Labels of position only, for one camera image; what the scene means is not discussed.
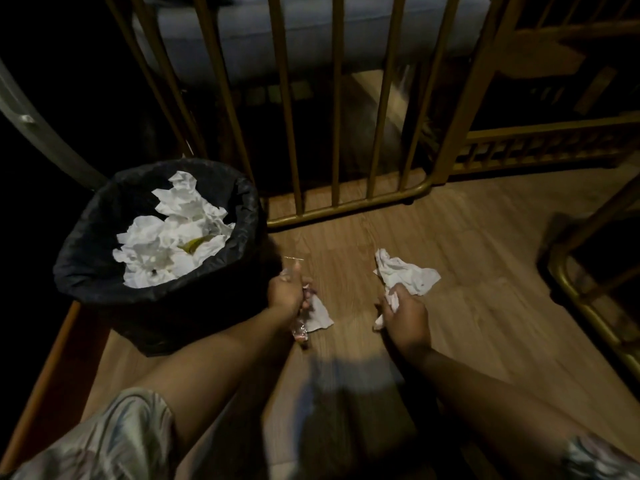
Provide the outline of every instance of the left hand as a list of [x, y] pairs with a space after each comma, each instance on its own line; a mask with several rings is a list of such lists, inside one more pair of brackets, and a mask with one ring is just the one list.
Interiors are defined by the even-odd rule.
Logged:
[[303, 278], [300, 268], [300, 262], [296, 261], [292, 269], [285, 269], [283, 273], [269, 281], [267, 291], [269, 308], [281, 311], [288, 321], [297, 317], [302, 310], [309, 308], [308, 300], [311, 298], [311, 291], [303, 289], [303, 286], [309, 285], [311, 279]]

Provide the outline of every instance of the hand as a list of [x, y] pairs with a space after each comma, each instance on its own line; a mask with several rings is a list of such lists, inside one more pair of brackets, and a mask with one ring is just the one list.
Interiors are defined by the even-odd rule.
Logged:
[[303, 287], [310, 284], [311, 279], [301, 276], [300, 262], [296, 261], [292, 269], [284, 269], [279, 276], [269, 281], [269, 308], [281, 311], [286, 320], [293, 320], [300, 311], [309, 308], [308, 300], [312, 291]]
[[431, 350], [429, 313], [424, 304], [412, 296], [403, 284], [396, 284], [389, 294], [397, 293], [399, 306], [393, 313], [387, 299], [380, 297], [380, 308], [389, 337], [400, 353], [411, 363]]

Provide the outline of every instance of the forearm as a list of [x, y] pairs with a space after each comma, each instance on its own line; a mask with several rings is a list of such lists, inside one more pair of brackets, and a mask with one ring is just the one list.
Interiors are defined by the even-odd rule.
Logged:
[[520, 477], [556, 470], [567, 442], [587, 433], [551, 405], [435, 351], [412, 362], [441, 401]]
[[180, 456], [220, 414], [283, 321], [282, 312], [267, 308], [186, 346], [136, 384], [157, 392], [169, 405]]

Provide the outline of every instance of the right hand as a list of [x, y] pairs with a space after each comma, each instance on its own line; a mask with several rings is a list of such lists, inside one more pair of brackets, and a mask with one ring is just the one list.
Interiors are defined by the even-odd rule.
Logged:
[[393, 293], [398, 295], [399, 306], [396, 313], [393, 313], [386, 298], [380, 297], [380, 307], [389, 337], [409, 362], [420, 360], [431, 350], [427, 308], [402, 283], [389, 290], [389, 294]]

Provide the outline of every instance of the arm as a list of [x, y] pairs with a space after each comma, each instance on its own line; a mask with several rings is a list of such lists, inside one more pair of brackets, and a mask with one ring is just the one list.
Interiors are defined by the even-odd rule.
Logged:
[[171, 409], [180, 458], [220, 414], [273, 336], [290, 333], [293, 318], [308, 307], [302, 286], [296, 264], [290, 276], [269, 282], [267, 309], [184, 347], [134, 385], [155, 391]]
[[432, 350], [426, 308], [404, 286], [393, 291], [400, 303], [395, 314], [380, 300], [388, 334], [440, 400], [519, 477], [558, 471], [569, 440], [588, 430], [532, 395]]

